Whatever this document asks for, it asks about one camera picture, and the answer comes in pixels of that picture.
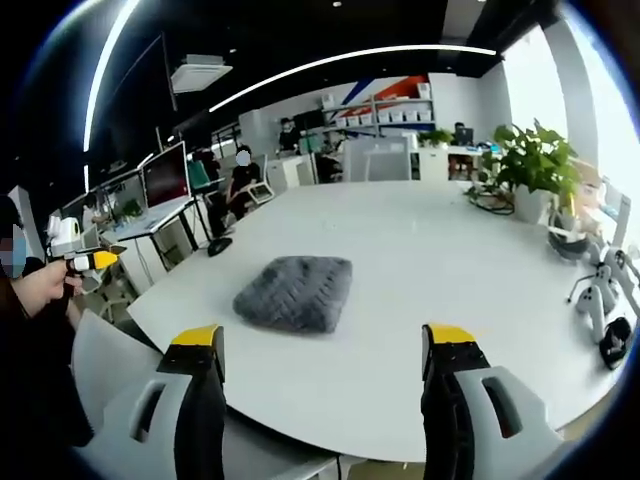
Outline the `person's left hand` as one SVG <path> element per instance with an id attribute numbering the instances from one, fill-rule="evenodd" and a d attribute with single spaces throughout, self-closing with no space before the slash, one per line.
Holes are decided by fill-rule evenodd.
<path id="1" fill-rule="evenodd" d="M 70 286 L 78 293 L 82 279 L 68 272 L 64 260 L 47 264 L 25 277 L 12 282 L 12 288 L 29 317 L 38 314 L 47 304 L 64 296 L 64 288 Z"/>

